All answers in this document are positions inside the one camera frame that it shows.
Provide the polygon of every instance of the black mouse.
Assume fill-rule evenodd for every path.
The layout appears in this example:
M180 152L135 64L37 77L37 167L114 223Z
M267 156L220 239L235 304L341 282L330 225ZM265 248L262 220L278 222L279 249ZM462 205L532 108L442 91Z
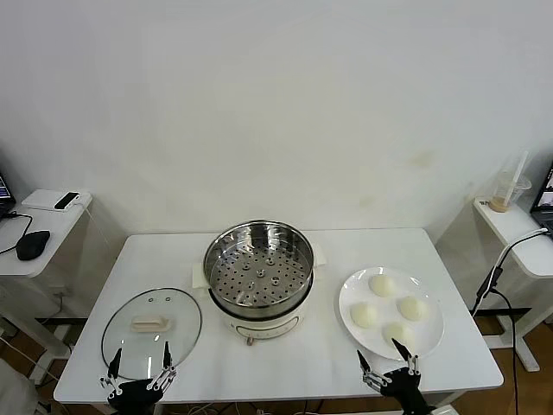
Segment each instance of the black mouse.
M31 232L23 235L16 244L17 257L21 261L35 259L44 251L44 246L46 246L49 239L49 231Z

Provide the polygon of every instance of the white dough ball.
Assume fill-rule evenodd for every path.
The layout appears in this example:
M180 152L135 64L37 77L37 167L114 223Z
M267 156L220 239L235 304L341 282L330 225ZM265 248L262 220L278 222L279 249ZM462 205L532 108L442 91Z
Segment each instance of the white dough ball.
M391 297L396 293L396 284L394 280L385 274L373 276L369 280L369 285L372 292L379 297Z
M412 322L418 322L429 313L429 306L415 297L406 297L399 302L399 311L402 316Z
M396 339L398 342L403 344L406 348L411 350L413 345L413 333L409 327L407 327L402 322L392 322L384 327L383 330L384 339L388 342L390 346L394 349L392 338Z
M369 303L357 303L350 309L350 315L355 324L368 329L376 324L378 319L378 313L376 307Z

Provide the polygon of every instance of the perforated steamer tray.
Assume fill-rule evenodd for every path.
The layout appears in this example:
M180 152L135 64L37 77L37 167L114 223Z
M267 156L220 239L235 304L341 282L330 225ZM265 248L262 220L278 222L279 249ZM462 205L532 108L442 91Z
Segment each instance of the perforated steamer tray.
M313 250L289 225L254 220L221 234L204 258L213 300L234 316L276 318L294 309L313 283Z

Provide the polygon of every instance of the white wall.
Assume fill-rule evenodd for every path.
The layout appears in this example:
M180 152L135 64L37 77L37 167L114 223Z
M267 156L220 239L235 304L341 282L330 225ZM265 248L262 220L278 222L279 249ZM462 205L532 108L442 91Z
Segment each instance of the white wall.
M259 217L438 240L508 156L531 150L543 174L552 12L549 0L2 2L0 161L21 193L88 188L117 247ZM105 273L77 268L91 304Z

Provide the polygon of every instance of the laptop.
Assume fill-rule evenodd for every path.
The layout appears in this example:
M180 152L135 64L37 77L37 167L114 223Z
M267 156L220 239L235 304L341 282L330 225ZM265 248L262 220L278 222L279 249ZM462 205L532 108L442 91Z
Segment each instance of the laptop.
M553 164L537 193L530 215L541 227L547 227L553 234Z
M16 199L11 194L8 184L0 173L0 219L16 205Z

